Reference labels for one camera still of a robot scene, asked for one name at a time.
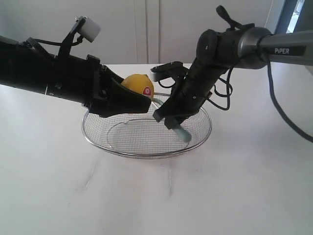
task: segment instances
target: white table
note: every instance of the white table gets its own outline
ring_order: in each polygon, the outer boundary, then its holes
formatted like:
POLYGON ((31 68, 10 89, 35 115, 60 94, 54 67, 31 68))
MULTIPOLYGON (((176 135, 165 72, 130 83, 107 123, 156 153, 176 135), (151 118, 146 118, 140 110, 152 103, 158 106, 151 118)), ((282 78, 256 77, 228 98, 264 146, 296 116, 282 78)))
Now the white table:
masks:
MULTIPOLYGON (((152 66, 109 67, 126 77, 152 66)), ((275 64, 273 77, 286 113, 313 134, 313 76, 275 64)), ((231 83, 230 111, 204 105, 207 142, 153 161, 89 144, 78 103, 1 86, 0 234, 312 234, 313 144, 278 115, 266 69, 236 69, 231 83)))

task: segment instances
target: light blue object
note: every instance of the light blue object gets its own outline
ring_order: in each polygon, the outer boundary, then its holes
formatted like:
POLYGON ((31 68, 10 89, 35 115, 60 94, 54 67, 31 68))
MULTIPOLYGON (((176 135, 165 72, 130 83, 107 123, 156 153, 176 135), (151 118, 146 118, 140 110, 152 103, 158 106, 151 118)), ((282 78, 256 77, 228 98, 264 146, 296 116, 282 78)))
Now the light blue object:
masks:
MULTIPOLYGON (((152 103, 154 104, 154 102, 157 103, 157 104, 159 104, 159 105, 162 105, 162 104, 163 104, 163 102, 162 102, 161 100, 156 99, 156 98, 153 99, 152 103)), ((185 143, 188 143, 188 142, 191 141, 191 138, 192 138, 191 134, 190 134, 188 131, 186 131, 184 128, 182 128, 181 125, 177 124, 175 127, 172 128, 172 130, 173 130, 173 131, 179 136, 179 138, 180 138, 182 141, 184 141, 185 143)))

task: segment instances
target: metal strainer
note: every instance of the metal strainer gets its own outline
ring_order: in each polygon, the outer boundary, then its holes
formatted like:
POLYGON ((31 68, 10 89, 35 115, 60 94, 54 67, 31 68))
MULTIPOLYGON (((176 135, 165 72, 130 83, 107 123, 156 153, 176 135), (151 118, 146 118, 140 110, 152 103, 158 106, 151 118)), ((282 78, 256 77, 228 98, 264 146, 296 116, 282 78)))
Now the metal strainer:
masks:
MULTIPOLYGON (((168 94, 155 93, 154 98, 165 102, 168 94)), ((128 158, 159 159, 194 149, 204 143, 212 129, 211 119, 201 108, 181 126, 191 134, 184 142, 164 121, 156 122, 153 112, 160 105, 152 102, 145 114, 119 114, 108 118, 87 112, 82 130, 85 138, 103 150, 128 158)))

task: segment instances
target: basket rim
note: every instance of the basket rim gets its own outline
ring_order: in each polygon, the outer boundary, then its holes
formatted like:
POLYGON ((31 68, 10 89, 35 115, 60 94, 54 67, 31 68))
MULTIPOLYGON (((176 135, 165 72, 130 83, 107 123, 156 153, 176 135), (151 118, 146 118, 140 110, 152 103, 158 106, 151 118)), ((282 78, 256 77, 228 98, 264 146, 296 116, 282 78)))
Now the basket rim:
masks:
MULTIPOLYGON (((155 93, 155 95, 161 95, 161 96, 170 96, 169 94, 166 94, 166 93, 155 93)), ((212 132, 212 120, 209 116, 209 114, 207 113, 207 111, 201 107, 200 110, 205 114, 205 116, 208 118, 209 120, 209 123, 210 123, 210 128, 209 128, 209 131, 207 132, 206 136, 203 138, 203 140, 193 146, 190 146, 188 148, 184 148, 182 150, 175 150, 175 151, 171 151, 171 152, 164 152, 164 153, 150 153, 150 154, 134 154, 134 153, 127 153, 127 152, 120 152, 120 151, 116 151, 116 150, 113 150, 113 149, 110 149, 110 148, 106 148, 106 147, 103 147, 99 144, 96 144, 95 142, 93 142, 92 140, 90 140, 90 138, 87 136, 86 134, 86 130, 85 130, 85 126, 84 126, 84 123, 85 123, 85 120, 89 114, 89 110, 85 113, 84 117, 83 117, 83 120, 82 120, 82 132, 83 132, 83 135, 85 137, 85 139, 91 143, 92 145, 106 151, 106 152, 109 152, 109 153, 112 153, 112 154, 115 154, 115 155, 119 155, 121 157, 126 157, 126 158, 132 158, 132 159, 144 159, 144 160, 152 160, 152 159, 164 159, 164 158, 170 158, 170 157, 173 157, 177 154, 181 154, 181 153, 185 153, 185 152, 188 152, 192 149, 195 149, 197 147, 199 147, 200 145, 202 145, 210 136, 211 132, 212 132)))

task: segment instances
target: yellow lemon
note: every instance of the yellow lemon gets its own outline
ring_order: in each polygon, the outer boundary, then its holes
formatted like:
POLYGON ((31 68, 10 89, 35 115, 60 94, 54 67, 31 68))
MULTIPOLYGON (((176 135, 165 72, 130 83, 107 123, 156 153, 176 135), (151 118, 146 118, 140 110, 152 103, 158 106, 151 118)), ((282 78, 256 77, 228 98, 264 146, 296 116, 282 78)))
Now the yellow lemon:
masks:
POLYGON ((155 90, 151 80, 145 74, 132 74, 125 78, 121 85, 133 92, 145 95, 150 99, 153 99, 155 90))

